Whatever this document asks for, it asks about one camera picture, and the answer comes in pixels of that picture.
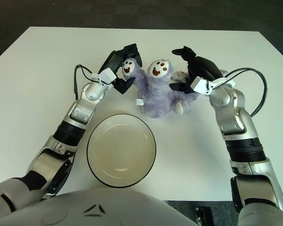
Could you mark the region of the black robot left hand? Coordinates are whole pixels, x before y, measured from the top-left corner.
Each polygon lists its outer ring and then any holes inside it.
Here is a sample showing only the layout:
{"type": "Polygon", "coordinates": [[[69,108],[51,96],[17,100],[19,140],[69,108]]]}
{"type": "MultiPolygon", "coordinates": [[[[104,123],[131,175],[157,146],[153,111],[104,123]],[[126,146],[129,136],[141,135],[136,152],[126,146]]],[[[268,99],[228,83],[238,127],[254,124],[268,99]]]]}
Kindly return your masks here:
{"type": "Polygon", "coordinates": [[[100,81],[105,85],[112,85],[118,92],[124,94],[133,84],[133,78],[125,81],[117,77],[117,71],[128,58],[134,58],[139,66],[142,59],[136,43],[125,46],[118,51],[112,51],[99,70],[100,81]]]}

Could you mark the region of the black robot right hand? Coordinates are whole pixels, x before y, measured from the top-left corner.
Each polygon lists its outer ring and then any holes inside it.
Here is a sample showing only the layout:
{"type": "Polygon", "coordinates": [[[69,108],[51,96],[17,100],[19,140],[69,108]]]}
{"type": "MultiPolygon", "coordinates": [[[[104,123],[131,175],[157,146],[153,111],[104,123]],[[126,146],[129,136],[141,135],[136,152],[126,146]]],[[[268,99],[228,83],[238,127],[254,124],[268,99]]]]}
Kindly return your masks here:
{"type": "Polygon", "coordinates": [[[196,56],[196,53],[189,47],[184,46],[183,48],[174,49],[172,53],[177,56],[181,56],[184,61],[188,63],[188,75],[189,79],[186,82],[171,83],[169,87],[175,91],[181,91],[185,94],[194,93],[194,89],[191,88],[192,82],[197,76],[204,78],[208,81],[214,81],[222,78],[223,75],[214,62],[196,56]]]}

